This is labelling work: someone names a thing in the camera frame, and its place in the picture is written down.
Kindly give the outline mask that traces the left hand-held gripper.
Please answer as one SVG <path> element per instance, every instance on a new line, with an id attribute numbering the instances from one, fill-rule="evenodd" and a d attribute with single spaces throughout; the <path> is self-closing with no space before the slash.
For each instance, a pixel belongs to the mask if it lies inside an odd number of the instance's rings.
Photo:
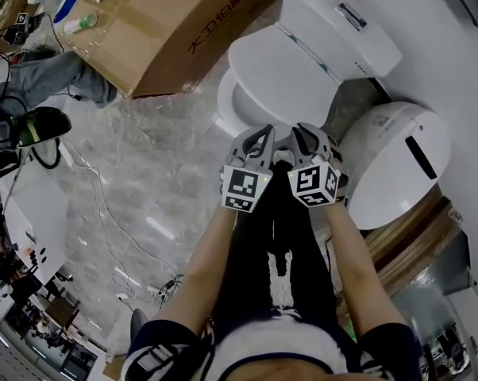
<path id="1" fill-rule="evenodd" d="M 272 180 L 270 163 L 276 130 L 252 127 L 236 136 L 221 169 L 221 206 L 252 213 Z"/>

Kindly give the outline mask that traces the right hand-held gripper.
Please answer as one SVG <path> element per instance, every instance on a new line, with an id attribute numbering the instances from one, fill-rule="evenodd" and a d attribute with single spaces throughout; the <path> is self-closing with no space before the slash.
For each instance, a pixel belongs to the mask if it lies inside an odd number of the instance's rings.
<path id="1" fill-rule="evenodd" d="M 314 125 L 298 123 L 291 129 L 291 150 L 295 164 L 305 165 L 287 173 L 295 199 L 307 208 L 334 204 L 341 173 L 323 159 L 333 156 L 328 136 Z"/>

